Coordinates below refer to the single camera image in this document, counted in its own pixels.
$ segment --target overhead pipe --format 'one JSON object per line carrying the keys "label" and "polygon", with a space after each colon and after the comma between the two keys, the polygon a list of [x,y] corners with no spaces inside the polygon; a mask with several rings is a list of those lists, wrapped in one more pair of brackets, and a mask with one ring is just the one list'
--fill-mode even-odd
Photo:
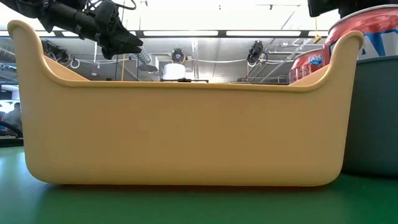
{"label": "overhead pipe", "polygon": [[279,52],[279,51],[268,51],[269,54],[279,54],[279,55],[291,55],[291,54],[304,54],[305,52]]}
{"label": "overhead pipe", "polygon": [[[300,39],[296,39],[293,43],[289,44],[287,42],[282,43],[282,47],[299,47],[300,44],[296,44]],[[323,44],[306,44],[306,46],[323,46]]]}
{"label": "overhead pipe", "polygon": [[260,62],[270,62],[270,64],[284,62],[283,60],[259,60],[259,61]]}

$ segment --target metal frame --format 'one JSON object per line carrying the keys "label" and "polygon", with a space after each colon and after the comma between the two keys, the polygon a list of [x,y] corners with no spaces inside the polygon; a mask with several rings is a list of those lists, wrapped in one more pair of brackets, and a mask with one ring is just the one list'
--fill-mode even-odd
{"label": "metal frame", "polygon": [[300,45],[299,47],[297,47],[289,56],[287,56],[285,58],[285,60],[278,64],[278,66],[276,66],[274,69],[272,69],[272,71],[270,71],[262,80],[259,81],[259,83],[262,83],[265,79],[267,79],[268,77],[270,77],[276,70],[278,70],[282,65],[284,65],[288,60],[292,60],[293,56],[302,48],[304,47],[307,43],[309,43],[311,41],[311,39],[307,39],[304,40],[303,44]]}
{"label": "metal frame", "polygon": [[[174,36],[174,35],[160,35],[160,36],[145,36],[144,32],[145,31],[186,31],[186,30],[129,30],[130,32],[135,32],[136,36],[138,38],[143,38],[143,39],[149,39],[149,38],[260,38],[260,39],[265,39],[265,38],[283,38],[283,39],[288,39],[288,38],[295,38],[295,39],[301,39],[301,38],[313,38],[313,36],[309,36],[309,32],[310,31],[314,31],[314,30],[214,30],[214,31],[218,31],[218,35],[183,35],[183,36]],[[240,32],[244,32],[244,31],[255,31],[255,32],[290,32],[290,31],[300,31],[301,34],[300,35],[226,35],[227,31],[240,31]],[[67,39],[79,39],[79,37],[65,37],[62,33],[63,32],[67,32],[67,31],[59,31],[59,30],[55,30],[53,31],[53,33],[55,34],[55,36],[43,36],[46,39],[51,39],[51,38],[67,38]]]}
{"label": "metal frame", "polygon": [[[283,30],[283,28],[286,26],[286,24],[290,21],[290,19],[292,18],[292,16],[296,13],[296,11],[297,10],[294,10],[292,13],[291,13],[291,15],[287,18],[287,20],[284,22],[284,24],[282,25],[282,27],[280,28],[281,30]],[[267,47],[264,49],[264,51],[266,52],[267,50],[268,50],[268,48],[271,46],[271,44],[273,43],[275,41],[275,38],[273,38],[272,39],[272,41],[270,41],[269,42],[269,44],[267,45]],[[260,69],[260,71],[256,74],[256,75],[253,75],[252,76],[252,80],[250,81],[250,79],[249,79],[249,73],[250,73],[250,71],[248,72],[248,82],[249,83],[252,83],[253,81],[254,81],[254,78],[256,78],[256,77],[258,77],[259,75],[260,75],[260,73],[265,69],[267,67],[267,64],[265,64],[261,69]]]}

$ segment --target yellow plastic basket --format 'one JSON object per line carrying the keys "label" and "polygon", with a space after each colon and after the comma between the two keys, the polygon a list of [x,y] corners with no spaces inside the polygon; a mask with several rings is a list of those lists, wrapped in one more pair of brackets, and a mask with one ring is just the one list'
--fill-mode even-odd
{"label": "yellow plastic basket", "polygon": [[327,67],[271,86],[88,81],[45,57],[26,23],[8,30],[26,163],[40,180],[316,186],[340,173],[358,31],[338,41]]}

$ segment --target gray bin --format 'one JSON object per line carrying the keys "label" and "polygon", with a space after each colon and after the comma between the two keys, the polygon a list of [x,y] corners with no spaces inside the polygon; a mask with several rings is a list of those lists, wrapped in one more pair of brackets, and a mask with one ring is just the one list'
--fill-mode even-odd
{"label": "gray bin", "polygon": [[398,177],[398,56],[358,62],[343,171]]}

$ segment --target cable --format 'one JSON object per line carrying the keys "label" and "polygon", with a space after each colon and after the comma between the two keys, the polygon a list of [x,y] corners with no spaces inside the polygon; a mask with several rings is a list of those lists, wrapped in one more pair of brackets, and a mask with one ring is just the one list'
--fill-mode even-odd
{"label": "cable", "polygon": [[257,66],[258,65],[258,63],[256,62],[254,65],[251,65],[249,62],[248,62],[248,66],[249,67],[255,67],[255,66]]}
{"label": "cable", "polygon": [[88,64],[100,64],[100,65],[103,65],[103,64],[112,64],[112,63],[118,63],[118,62],[123,62],[123,61],[127,61],[127,60],[130,60],[129,58],[125,58],[125,59],[122,59],[122,60],[119,60],[119,61],[116,61],[116,60],[97,60],[95,63],[94,63],[94,61],[92,61],[92,60],[85,60],[85,59],[76,59],[76,60],[79,60],[81,63],[88,63]]}
{"label": "cable", "polygon": [[57,57],[55,56],[55,54],[53,52],[51,52],[52,57],[54,58],[54,60],[57,62]]}
{"label": "cable", "polygon": [[185,56],[185,54],[182,54],[184,56],[184,59],[182,60],[182,62],[180,63],[181,65],[185,62],[185,59],[187,58],[187,56]]}
{"label": "cable", "polygon": [[[68,62],[69,60],[70,60],[70,54],[68,54],[68,60],[66,62]],[[62,63],[62,64],[64,64],[64,63]]]}
{"label": "cable", "polygon": [[268,55],[267,55],[267,53],[265,53],[263,50],[261,50],[261,52],[264,54],[264,55],[266,55],[266,59],[265,60],[262,60],[262,61],[268,61]]}
{"label": "cable", "polygon": [[[73,66],[73,61],[77,61],[77,66]],[[70,67],[71,68],[74,68],[74,69],[76,69],[76,68],[78,68],[80,66],[80,61],[78,60],[78,59],[73,59],[71,62],[70,62]]]}
{"label": "cable", "polygon": [[72,64],[72,62],[73,62],[73,60],[71,60],[70,63],[69,63],[67,66],[65,66],[65,65],[63,65],[63,66],[69,67],[69,66]]}
{"label": "cable", "polygon": [[205,63],[234,63],[234,62],[243,62],[246,59],[240,60],[231,60],[231,61],[211,61],[211,60],[197,60],[198,62],[205,62]]}
{"label": "cable", "polygon": [[267,65],[278,65],[281,64],[282,62],[264,62]]}

